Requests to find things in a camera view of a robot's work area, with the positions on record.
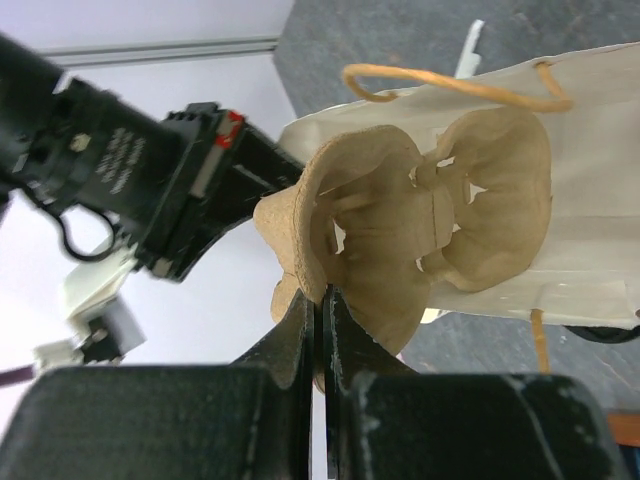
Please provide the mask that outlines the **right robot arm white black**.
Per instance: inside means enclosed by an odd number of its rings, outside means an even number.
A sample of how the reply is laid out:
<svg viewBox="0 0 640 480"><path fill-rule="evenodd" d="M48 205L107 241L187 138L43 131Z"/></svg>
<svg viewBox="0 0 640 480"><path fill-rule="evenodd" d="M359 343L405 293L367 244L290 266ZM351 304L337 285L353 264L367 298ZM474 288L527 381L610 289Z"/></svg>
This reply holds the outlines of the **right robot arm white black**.
<svg viewBox="0 0 640 480"><path fill-rule="evenodd" d="M302 164L241 114L192 103L155 120L9 38L1 41L1 191L19 189L61 222L81 206L106 221L100 252L61 243L81 262L122 247L136 268L180 282Z"/></svg>

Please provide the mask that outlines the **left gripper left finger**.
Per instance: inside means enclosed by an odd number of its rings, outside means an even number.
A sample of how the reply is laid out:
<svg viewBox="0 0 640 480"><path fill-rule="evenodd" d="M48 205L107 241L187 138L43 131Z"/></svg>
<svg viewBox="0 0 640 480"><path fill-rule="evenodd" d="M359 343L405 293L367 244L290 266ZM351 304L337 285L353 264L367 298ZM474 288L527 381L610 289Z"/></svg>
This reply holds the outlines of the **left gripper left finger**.
<svg viewBox="0 0 640 480"><path fill-rule="evenodd" d="M5 479L307 479L314 306L228 365L61 368L21 401Z"/></svg>

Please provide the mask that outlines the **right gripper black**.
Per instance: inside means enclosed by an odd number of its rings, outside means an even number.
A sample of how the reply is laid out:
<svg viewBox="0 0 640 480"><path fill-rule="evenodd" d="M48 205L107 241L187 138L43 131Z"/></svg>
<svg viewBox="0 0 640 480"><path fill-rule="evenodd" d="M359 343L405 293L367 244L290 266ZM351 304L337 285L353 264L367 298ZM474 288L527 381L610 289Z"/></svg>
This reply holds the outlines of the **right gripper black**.
<svg viewBox="0 0 640 480"><path fill-rule="evenodd" d="M303 165L245 116L214 102L192 103L164 123L186 146L170 161L136 257L153 276L181 282L262 198L294 185Z"/></svg>

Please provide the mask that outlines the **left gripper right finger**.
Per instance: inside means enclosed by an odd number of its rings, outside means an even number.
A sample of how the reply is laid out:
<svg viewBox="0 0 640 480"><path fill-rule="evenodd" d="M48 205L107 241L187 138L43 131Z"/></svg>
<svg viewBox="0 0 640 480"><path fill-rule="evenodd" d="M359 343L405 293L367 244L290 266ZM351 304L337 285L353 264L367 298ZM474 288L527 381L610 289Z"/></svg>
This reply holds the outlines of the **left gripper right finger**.
<svg viewBox="0 0 640 480"><path fill-rule="evenodd" d="M333 479L626 479L605 416L577 381L420 374L322 303L327 463Z"/></svg>

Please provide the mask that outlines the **brown paper bag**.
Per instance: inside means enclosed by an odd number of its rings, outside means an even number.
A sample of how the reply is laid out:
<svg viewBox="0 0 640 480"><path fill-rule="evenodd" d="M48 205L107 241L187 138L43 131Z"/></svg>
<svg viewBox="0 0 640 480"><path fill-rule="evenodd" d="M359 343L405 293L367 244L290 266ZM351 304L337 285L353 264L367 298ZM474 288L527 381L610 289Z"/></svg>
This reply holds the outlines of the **brown paper bag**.
<svg viewBox="0 0 640 480"><path fill-rule="evenodd" d="M289 124L280 146L304 169L334 137L391 125L421 152L463 115L509 107L533 113L551 146L551 219L521 274L479 292L436 284L425 309L631 329L639 307L639 47L537 59L473 79L351 64L354 102Z"/></svg>

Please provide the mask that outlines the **cardboard cup carrier tray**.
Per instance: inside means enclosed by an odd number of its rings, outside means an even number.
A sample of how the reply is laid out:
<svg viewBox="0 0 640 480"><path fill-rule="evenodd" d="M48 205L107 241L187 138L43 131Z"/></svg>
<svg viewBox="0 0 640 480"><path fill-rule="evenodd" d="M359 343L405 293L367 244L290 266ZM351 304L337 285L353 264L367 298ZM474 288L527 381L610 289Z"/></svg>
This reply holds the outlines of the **cardboard cup carrier tray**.
<svg viewBox="0 0 640 480"><path fill-rule="evenodd" d="M339 287L389 353L418 328L432 288L492 288L524 272L547 235L551 146L531 112L467 113L429 152L382 125L338 135L298 182L262 199L253 220L283 274L275 321L293 297Z"/></svg>

